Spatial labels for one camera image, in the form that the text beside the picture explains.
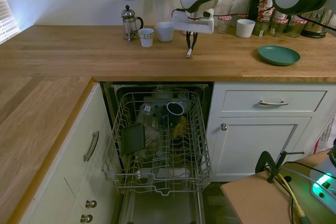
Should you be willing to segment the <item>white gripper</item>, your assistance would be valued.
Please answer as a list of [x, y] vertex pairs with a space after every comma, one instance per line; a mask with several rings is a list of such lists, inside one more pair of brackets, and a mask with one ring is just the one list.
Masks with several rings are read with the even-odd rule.
[[196, 17], [197, 13], [188, 13], [183, 9], [172, 11], [173, 27], [175, 30], [186, 32], [186, 42], [188, 49], [194, 49], [197, 42], [198, 33], [212, 34], [214, 32], [214, 10], [208, 9]]

